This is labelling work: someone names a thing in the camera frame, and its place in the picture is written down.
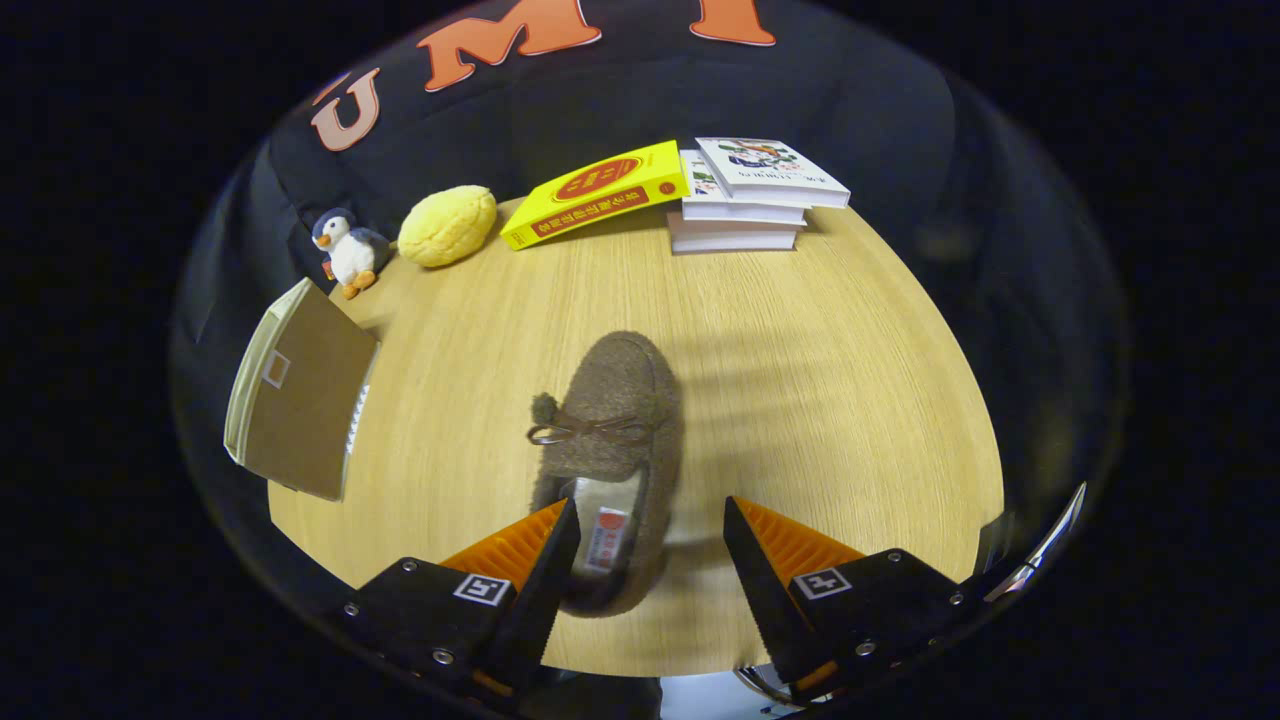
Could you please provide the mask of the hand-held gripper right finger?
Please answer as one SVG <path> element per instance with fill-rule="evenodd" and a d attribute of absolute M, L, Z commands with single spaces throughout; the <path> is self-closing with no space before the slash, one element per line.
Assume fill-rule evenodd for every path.
<path fill-rule="evenodd" d="M 902 548 L 863 553 L 739 496 L 724 544 L 785 689 L 797 705 L 851 694 L 940 650 L 982 593 Z"/>

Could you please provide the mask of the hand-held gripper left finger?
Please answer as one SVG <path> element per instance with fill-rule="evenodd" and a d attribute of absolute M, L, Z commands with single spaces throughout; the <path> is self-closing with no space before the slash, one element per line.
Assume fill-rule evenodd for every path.
<path fill-rule="evenodd" d="M 402 557 L 343 603 L 343 637 L 394 674 L 497 714 L 547 650 L 581 538 L 563 498 L 440 562 Z"/>

